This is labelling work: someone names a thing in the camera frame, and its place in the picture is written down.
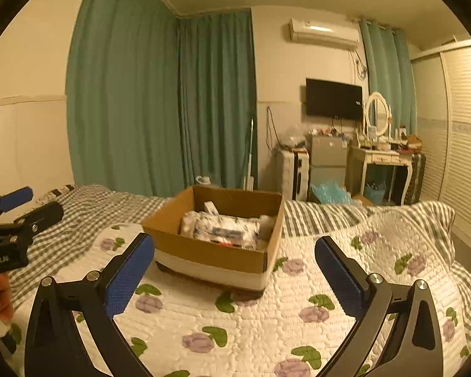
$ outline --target air conditioner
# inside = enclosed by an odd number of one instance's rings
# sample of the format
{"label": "air conditioner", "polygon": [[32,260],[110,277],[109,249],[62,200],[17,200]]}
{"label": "air conditioner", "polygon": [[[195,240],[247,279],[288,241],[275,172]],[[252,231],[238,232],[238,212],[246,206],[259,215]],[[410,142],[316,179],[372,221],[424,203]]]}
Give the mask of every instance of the air conditioner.
{"label": "air conditioner", "polygon": [[319,21],[299,21],[292,18],[290,34],[293,42],[332,45],[348,50],[355,50],[360,43],[360,34],[356,28]]}

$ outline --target green curtain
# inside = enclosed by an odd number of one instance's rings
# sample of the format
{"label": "green curtain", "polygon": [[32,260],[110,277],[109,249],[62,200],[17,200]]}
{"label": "green curtain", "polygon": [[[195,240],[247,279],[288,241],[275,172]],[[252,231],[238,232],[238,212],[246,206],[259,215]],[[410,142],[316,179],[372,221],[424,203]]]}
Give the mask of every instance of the green curtain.
{"label": "green curtain", "polygon": [[256,80],[249,10],[179,20],[180,107],[185,177],[241,187],[254,119]]}
{"label": "green curtain", "polygon": [[77,184],[159,196],[184,188],[177,26],[161,0],[83,0],[66,80]]}
{"label": "green curtain", "polygon": [[415,86],[406,37],[401,30],[382,29],[376,22],[360,22],[368,62],[370,93],[380,92],[391,105],[392,128],[405,124],[407,132],[416,130]]}

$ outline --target white sliding door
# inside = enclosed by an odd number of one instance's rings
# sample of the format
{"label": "white sliding door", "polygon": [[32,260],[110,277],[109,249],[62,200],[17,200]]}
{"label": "white sliding door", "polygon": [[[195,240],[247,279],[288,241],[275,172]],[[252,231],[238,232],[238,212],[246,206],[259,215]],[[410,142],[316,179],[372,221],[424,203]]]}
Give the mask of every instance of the white sliding door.
{"label": "white sliding door", "polygon": [[440,54],[413,62],[417,136],[426,155],[421,200],[440,198],[448,142],[447,88]]}
{"label": "white sliding door", "polygon": [[440,200],[455,209],[453,231],[471,247],[471,47],[446,51],[441,57],[452,136]]}

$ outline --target blue textured pad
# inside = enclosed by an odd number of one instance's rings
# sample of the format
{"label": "blue textured pad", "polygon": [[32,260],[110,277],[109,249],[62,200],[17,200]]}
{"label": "blue textured pad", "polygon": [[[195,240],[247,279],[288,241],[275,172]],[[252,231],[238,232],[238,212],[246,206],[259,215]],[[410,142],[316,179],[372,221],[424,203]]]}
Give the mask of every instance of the blue textured pad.
{"label": "blue textured pad", "polygon": [[354,281],[340,258],[319,238],[314,248],[316,262],[337,296],[345,314],[359,319],[363,316],[363,290]]}
{"label": "blue textured pad", "polygon": [[7,212],[31,201],[33,190],[30,187],[23,187],[0,198],[0,211]]}
{"label": "blue textured pad", "polygon": [[150,235],[143,237],[134,252],[127,257],[121,269],[106,288],[105,310],[110,318],[122,313],[134,290],[154,259],[154,240]]}

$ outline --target bed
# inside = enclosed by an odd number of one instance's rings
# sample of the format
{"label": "bed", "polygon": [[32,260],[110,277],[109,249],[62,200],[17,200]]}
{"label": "bed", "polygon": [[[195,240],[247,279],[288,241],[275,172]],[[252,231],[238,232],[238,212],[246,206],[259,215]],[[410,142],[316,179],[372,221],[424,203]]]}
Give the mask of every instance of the bed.
{"label": "bed", "polygon": [[[10,274],[21,335],[11,361],[20,374],[40,280],[52,275],[58,282],[74,281],[101,269],[166,202],[102,186],[75,187],[56,200],[64,207],[63,221],[39,234],[28,252],[30,265]],[[315,264],[314,242],[330,234],[368,273],[377,271],[395,283],[412,284],[417,276],[429,283],[442,332],[444,375],[452,376],[471,352],[471,274],[455,262],[454,217],[440,202],[362,208],[288,201],[281,251],[260,299],[179,281],[152,264],[116,323],[156,377],[316,375],[354,324]],[[83,316],[74,317],[94,365],[109,373]],[[361,371],[376,362],[392,321],[388,316]]]}

